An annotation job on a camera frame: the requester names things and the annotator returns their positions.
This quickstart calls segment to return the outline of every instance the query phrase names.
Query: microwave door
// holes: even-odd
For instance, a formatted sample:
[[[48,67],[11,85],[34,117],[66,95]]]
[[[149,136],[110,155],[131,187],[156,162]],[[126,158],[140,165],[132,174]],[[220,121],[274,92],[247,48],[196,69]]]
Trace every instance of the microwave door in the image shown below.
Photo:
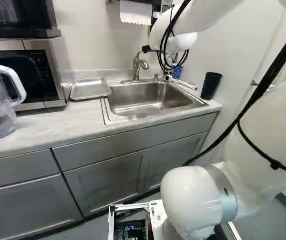
[[[0,51],[0,65],[13,69],[19,76],[27,94],[24,103],[37,103],[58,99],[44,51]],[[9,78],[3,74],[1,77],[4,80],[9,95],[12,99],[15,99],[17,96],[9,83]]]

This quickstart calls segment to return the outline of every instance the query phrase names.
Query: sink basin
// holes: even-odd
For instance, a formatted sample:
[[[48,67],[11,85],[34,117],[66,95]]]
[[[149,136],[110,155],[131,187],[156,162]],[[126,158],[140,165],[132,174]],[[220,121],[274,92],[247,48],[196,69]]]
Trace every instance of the sink basin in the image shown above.
[[[183,107],[198,108],[207,104],[192,98],[187,92],[167,82],[137,82],[111,85],[107,98],[112,113],[137,119],[178,110]]]

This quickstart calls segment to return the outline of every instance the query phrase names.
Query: gray floor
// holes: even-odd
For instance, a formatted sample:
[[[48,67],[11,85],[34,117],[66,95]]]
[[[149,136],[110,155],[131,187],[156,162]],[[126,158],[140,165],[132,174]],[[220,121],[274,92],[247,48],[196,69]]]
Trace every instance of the gray floor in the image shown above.
[[[160,199],[160,194],[154,194],[147,197],[140,203]],[[107,240],[108,237],[108,216],[104,215],[99,218],[88,221],[81,226],[42,238],[42,240]]]
[[[160,199],[157,193],[140,202]],[[255,216],[234,222],[243,240],[286,240],[286,208],[274,200]],[[107,240],[107,215],[42,240]]]
[[[258,214],[234,225],[243,240],[286,240],[286,208],[274,199]]]

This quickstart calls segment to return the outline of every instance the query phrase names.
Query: paper towel roll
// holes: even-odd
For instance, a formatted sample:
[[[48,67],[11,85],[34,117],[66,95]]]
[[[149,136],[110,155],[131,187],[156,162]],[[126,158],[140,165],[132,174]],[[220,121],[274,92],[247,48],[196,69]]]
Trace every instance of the paper towel roll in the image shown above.
[[[121,21],[130,24],[151,25],[152,5],[142,2],[120,0]]]

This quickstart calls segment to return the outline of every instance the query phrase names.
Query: gray countertop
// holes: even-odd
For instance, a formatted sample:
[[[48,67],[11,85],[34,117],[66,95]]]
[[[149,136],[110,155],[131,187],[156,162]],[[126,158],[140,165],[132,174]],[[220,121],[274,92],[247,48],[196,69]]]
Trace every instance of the gray countertop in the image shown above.
[[[199,96],[199,92],[188,90]],[[0,158],[72,144],[158,124],[218,112],[222,105],[214,100],[208,106],[167,115],[151,116],[106,125],[99,99],[68,102],[61,111],[42,112],[18,117],[17,129],[0,139]]]

